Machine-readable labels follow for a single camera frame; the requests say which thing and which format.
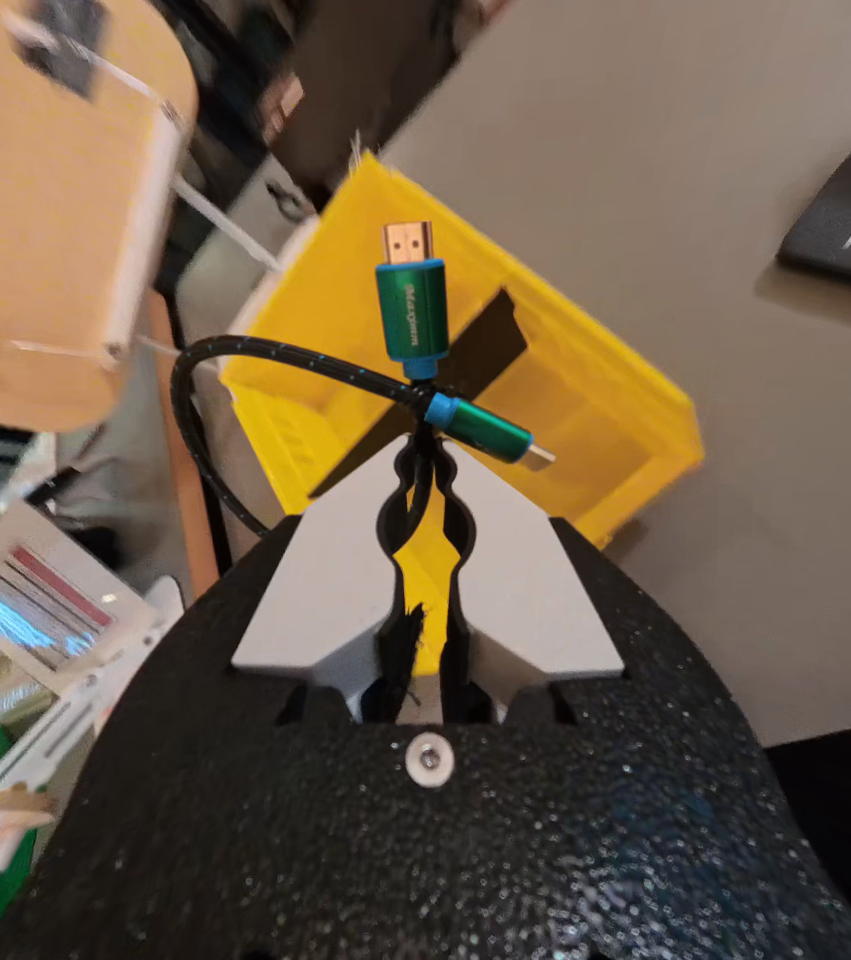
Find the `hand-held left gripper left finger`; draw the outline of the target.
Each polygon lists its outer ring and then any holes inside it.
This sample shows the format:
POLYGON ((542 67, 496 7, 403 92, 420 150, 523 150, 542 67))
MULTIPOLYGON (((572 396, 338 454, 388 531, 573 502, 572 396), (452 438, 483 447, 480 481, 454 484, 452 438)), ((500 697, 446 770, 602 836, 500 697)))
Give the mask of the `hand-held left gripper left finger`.
POLYGON ((425 620, 397 560, 415 531, 417 453, 393 440, 296 517, 235 670, 338 690, 361 721, 398 718, 425 620))

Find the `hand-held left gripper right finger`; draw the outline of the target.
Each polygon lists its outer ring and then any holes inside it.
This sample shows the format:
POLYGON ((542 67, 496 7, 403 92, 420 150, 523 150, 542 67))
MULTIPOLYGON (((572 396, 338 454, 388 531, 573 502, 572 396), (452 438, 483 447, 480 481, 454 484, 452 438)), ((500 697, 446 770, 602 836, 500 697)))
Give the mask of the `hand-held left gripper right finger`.
POLYGON ((507 711, 523 690, 619 679, 624 661, 552 518, 442 441, 443 535, 457 553, 441 655, 443 709, 507 711))

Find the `yellow bin with black divider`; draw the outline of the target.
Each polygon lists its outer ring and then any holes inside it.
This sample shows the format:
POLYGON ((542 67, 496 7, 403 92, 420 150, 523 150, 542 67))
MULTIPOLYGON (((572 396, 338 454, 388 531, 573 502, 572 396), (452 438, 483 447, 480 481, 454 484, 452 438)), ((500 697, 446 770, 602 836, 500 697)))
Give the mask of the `yellow bin with black divider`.
MULTIPOLYGON (((626 343, 425 189, 365 156, 323 210, 303 251, 246 312, 253 337, 300 346, 401 378, 384 346, 376 267, 383 227, 429 221, 444 261, 451 342, 500 289, 527 350, 479 406, 529 430, 549 468, 478 460, 598 548, 704 447, 693 402, 626 343)), ((391 405, 303 370, 232 358, 221 381, 282 510, 310 491, 391 405)))

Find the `black HDMI cable green plug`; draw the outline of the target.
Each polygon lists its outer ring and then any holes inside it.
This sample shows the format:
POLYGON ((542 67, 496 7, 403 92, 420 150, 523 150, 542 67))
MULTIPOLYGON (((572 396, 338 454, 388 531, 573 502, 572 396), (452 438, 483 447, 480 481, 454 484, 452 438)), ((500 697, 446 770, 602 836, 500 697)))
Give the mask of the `black HDMI cable green plug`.
POLYGON ((216 468, 192 414, 193 376, 203 364, 246 357, 341 383, 405 408, 413 417, 413 481, 398 545, 417 531, 427 511, 436 461, 435 433, 528 470, 547 469, 555 455, 533 434, 459 395, 436 386, 439 363, 451 349, 444 261, 433 255, 432 224, 395 222, 382 229, 384 262, 374 271, 384 344, 402 367, 405 382, 322 352, 249 334, 205 337, 180 351, 170 375, 173 416, 186 450, 219 502, 252 534, 270 528, 232 491, 216 468))

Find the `black divider panel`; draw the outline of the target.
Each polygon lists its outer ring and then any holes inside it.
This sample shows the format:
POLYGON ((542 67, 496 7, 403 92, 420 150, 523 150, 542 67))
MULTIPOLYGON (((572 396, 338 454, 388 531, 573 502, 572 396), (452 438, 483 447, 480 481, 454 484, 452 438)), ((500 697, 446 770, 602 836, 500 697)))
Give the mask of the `black divider panel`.
MULTIPOLYGON (((439 363, 439 384, 452 395, 476 403, 527 349, 515 318, 515 303, 505 289, 499 289, 451 343, 449 354, 439 363)), ((401 404, 391 404, 312 487, 309 497, 323 496, 413 426, 413 414, 401 404)))

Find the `shiny silver panel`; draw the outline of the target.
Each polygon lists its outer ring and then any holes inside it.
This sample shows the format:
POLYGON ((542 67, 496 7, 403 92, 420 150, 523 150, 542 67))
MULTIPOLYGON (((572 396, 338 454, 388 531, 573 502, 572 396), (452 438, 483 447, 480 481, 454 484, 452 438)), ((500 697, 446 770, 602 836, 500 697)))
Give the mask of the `shiny silver panel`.
POLYGON ((160 612, 22 499, 0 510, 0 652, 62 693, 141 642, 160 612))

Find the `wooden board with black label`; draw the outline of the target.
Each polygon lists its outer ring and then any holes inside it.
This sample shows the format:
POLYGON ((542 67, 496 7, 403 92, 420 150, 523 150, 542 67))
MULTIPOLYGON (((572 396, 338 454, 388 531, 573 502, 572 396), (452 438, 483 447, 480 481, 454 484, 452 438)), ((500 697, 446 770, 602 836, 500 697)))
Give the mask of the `wooden board with black label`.
POLYGON ((197 114, 150 2, 0 1, 0 426, 107 419, 175 198, 282 270, 184 180, 197 114))

